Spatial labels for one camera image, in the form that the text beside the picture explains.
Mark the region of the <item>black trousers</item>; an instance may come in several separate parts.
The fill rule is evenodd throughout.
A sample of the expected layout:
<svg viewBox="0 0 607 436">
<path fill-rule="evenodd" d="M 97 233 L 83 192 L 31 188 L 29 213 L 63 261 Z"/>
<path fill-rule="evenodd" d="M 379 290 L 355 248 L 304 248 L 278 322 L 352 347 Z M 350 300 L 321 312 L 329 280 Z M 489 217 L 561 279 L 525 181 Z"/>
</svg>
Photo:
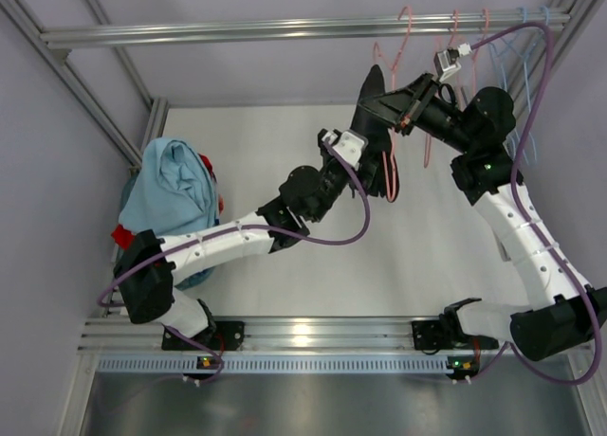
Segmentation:
<svg viewBox="0 0 607 436">
<path fill-rule="evenodd" d="M 400 184 L 397 165 L 390 158 L 393 142 L 388 127 L 357 105 L 350 129 L 367 139 L 358 170 L 366 194 L 393 203 Z"/>
</svg>

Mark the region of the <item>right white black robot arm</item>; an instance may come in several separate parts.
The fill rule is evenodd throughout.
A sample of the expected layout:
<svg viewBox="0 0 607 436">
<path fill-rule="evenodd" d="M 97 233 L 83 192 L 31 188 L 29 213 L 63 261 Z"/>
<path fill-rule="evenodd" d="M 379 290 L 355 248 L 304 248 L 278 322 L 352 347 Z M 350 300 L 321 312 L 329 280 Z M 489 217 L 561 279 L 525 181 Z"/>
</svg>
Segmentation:
<svg viewBox="0 0 607 436">
<path fill-rule="evenodd" d="M 457 151 L 456 187 L 491 228 L 524 285 L 527 303 L 477 298 L 441 314 L 454 342 L 483 336 L 512 343 L 532 361 L 590 341 L 606 320 L 606 292 L 586 283 L 570 265 L 534 209 L 524 178 L 502 142 L 514 128 L 513 100 L 494 86 L 481 89 L 465 109 L 440 97 L 442 84 L 425 73 L 389 93 L 362 97 L 373 120 L 407 135 L 419 128 Z"/>
</svg>

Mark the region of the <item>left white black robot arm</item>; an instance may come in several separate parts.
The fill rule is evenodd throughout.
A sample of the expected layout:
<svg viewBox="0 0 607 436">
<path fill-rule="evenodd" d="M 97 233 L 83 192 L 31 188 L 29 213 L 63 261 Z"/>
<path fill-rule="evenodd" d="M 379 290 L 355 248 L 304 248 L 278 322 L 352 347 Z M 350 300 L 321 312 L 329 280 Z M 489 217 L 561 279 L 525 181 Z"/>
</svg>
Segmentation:
<svg viewBox="0 0 607 436">
<path fill-rule="evenodd" d="M 133 238 L 115 266 L 112 286 L 131 323 L 160 323 L 205 343 L 216 325 L 208 305 L 181 288 L 192 276 L 299 241 L 339 245 L 311 236 L 307 224 L 320 222 L 346 188 L 364 195 L 363 173 L 377 162 L 367 151 L 368 137 L 354 130 L 323 129 L 318 145 L 320 168 L 295 168 L 275 198 L 221 224 L 216 182 L 201 157 L 183 141 L 153 141 L 120 215 Z"/>
</svg>

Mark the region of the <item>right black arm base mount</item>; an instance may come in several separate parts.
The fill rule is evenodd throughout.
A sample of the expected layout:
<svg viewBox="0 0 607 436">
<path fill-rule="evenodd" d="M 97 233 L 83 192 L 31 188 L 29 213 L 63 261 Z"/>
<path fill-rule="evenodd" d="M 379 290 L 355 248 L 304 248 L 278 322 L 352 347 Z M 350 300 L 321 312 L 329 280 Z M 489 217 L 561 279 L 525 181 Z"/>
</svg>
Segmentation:
<svg viewBox="0 0 607 436">
<path fill-rule="evenodd" d="M 464 335 L 461 328 L 446 319 L 418 320 L 412 323 L 414 348 L 423 352 L 443 350 L 471 350 L 472 337 Z"/>
</svg>

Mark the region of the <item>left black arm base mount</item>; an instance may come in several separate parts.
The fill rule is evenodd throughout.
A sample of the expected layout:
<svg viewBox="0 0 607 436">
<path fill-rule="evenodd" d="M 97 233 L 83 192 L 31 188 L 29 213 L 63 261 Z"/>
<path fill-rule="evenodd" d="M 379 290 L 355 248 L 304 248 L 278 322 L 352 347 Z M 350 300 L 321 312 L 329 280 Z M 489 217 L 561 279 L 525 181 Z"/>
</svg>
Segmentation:
<svg viewBox="0 0 607 436">
<path fill-rule="evenodd" d="M 189 341 L 164 330 L 161 349 L 163 351 L 192 351 L 196 347 L 192 340 L 216 352 L 237 351 L 245 338 L 246 323 L 241 320 L 219 320 L 214 328 L 208 328 Z"/>
</svg>

